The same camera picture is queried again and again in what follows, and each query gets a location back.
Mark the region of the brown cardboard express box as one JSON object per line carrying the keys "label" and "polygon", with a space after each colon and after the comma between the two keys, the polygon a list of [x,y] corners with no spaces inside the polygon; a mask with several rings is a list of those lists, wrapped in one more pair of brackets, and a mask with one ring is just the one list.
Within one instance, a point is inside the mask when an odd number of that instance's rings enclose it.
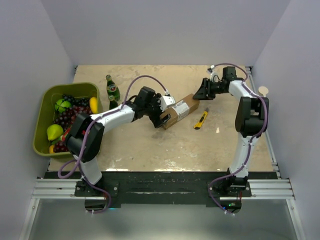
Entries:
{"label": "brown cardboard express box", "polygon": [[181,121],[195,110],[198,109],[200,101],[193,99],[193,94],[189,94],[182,98],[180,101],[175,103],[173,106],[167,108],[164,113],[160,116],[162,119],[169,115],[169,120],[162,126],[165,130]]}

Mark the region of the yellow utility knife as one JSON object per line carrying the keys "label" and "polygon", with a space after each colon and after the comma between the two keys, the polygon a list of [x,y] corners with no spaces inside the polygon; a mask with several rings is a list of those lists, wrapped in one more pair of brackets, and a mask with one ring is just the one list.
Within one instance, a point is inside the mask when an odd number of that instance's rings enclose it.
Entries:
{"label": "yellow utility knife", "polygon": [[202,113],[202,116],[201,116],[200,120],[194,125],[193,128],[194,128],[195,130],[199,130],[199,129],[202,127],[204,121],[206,120],[206,118],[207,118],[207,116],[208,116],[208,113],[209,113],[209,108],[207,107],[207,108],[204,110],[204,112]]}

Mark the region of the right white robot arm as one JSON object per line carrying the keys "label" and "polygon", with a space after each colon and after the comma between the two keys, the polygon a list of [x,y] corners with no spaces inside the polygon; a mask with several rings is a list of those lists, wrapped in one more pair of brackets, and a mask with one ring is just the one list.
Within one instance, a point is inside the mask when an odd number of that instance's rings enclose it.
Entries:
{"label": "right white robot arm", "polygon": [[248,165],[256,142],[267,130],[269,120],[269,99],[253,92],[246,84],[247,72],[232,63],[211,65],[210,78],[204,78],[193,95],[194,100],[214,100],[218,94],[230,94],[238,101],[235,130],[238,141],[234,159],[227,175],[212,182],[225,179],[245,179],[249,175]]}

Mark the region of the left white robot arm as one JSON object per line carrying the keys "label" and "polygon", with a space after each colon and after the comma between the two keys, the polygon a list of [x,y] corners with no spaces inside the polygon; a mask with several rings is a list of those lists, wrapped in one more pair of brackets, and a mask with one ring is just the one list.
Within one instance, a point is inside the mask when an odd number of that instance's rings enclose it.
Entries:
{"label": "left white robot arm", "polygon": [[104,190],[97,160],[104,134],[144,116],[149,117],[156,129],[160,128],[171,118],[169,114],[161,115],[175,103],[169,93],[162,95],[144,86],[137,95],[114,109],[92,115],[78,114],[64,143],[75,158],[76,167],[88,181],[85,188],[88,193],[99,196]]}

